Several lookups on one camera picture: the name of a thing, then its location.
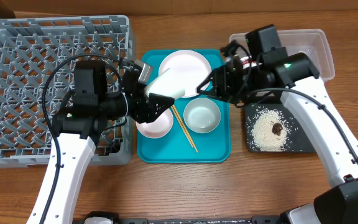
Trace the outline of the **red snack wrapper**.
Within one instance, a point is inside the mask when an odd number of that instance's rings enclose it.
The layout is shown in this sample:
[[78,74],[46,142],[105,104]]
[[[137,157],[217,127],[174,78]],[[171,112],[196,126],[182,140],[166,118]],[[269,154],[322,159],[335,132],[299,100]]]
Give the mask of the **red snack wrapper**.
[[240,61],[242,63],[243,69],[256,66],[256,61],[252,60],[248,56],[242,57]]

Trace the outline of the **grey bowl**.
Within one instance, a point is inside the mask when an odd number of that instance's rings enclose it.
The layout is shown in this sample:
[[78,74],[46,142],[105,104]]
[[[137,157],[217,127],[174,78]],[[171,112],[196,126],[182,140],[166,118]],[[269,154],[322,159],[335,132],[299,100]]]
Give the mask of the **grey bowl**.
[[215,130],[220,124],[221,112],[218,105],[207,98],[191,100],[183,111],[185,124],[196,133],[204,134]]

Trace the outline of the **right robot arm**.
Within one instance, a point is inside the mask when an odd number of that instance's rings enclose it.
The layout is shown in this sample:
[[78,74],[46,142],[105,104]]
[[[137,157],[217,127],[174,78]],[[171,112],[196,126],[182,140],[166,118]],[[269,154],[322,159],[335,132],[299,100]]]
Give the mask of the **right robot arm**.
[[283,212],[278,223],[358,223],[358,140],[328,96],[320,72],[303,52],[289,55],[276,27],[248,32],[246,44],[221,48],[226,59],[205,95],[243,108],[258,93],[279,93],[323,163],[331,188],[313,202]]

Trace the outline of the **white rice pile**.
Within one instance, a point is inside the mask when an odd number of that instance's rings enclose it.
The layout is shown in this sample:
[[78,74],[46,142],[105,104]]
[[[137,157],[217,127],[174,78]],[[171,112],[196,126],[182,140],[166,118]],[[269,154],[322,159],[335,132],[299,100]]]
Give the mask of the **white rice pile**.
[[[290,143],[291,126],[282,111],[269,109],[265,106],[252,106],[251,112],[255,114],[248,117],[247,142],[249,149],[254,152],[285,152]],[[283,131],[280,136],[272,133],[274,123],[281,123]]]

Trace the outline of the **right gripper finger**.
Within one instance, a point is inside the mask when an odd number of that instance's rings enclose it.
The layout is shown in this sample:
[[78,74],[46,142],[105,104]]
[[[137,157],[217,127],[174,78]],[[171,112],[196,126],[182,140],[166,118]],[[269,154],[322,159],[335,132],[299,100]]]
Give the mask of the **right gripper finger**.
[[198,90],[198,93],[214,100],[229,101],[229,96],[219,89]]
[[198,90],[210,90],[210,89],[218,89],[219,87],[219,68],[215,68],[211,71],[211,73],[196,87],[196,91]]

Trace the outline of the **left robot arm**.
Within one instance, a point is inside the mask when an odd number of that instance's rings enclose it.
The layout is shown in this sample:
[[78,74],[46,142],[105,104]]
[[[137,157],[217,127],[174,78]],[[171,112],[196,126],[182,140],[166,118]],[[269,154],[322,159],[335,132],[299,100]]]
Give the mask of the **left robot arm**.
[[118,91],[110,93],[104,61],[78,56],[68,61],[76,62],[75,87],[63,97],[58,112],[45,119],[53,139],[51,155],[28,223],[72,222],[83,176],[109,121],[130,116],[138,123],[154,122],[185,94],[171,68],[146,84],[141,77],[150,67],[121,59],[126,72],[117,77]]

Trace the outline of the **white cup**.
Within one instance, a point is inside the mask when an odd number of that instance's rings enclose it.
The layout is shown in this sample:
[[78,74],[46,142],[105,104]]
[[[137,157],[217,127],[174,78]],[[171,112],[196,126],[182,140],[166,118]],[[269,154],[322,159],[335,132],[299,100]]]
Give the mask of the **white cup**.
[[148,84],[144,88],[144,93],[147,97],[153,93],[177,100],[185,95],[183,75],[179,70],[169,68]]

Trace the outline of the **pink small bowl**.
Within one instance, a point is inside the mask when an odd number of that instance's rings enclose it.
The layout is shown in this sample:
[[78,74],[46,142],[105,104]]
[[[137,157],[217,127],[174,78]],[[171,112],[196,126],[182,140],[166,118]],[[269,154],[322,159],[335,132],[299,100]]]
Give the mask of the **pink small bowl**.
[[173,126],[173,115],[170,109],[165,110],[154,122],[136,123],[137,130],[141,135],[158,139],[164,137]]

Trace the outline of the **brown food scrap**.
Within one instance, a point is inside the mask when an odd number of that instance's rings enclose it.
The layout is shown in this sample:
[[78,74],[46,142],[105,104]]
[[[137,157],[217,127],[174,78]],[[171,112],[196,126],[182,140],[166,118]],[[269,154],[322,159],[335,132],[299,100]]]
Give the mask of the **brown food scrap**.
[[272,126],[272,133],[280,136],[283,131],[283,126],[281,123],[274,123]]

